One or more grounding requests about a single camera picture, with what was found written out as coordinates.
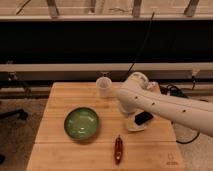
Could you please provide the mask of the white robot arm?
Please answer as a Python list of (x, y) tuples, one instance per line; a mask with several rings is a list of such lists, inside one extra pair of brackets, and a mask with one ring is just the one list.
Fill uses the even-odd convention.
[(151, 92), (148, 84), (141, 72), (121, 84), (116, 95), (126, 117), (142, 109), (213, 137), (213, 103)]

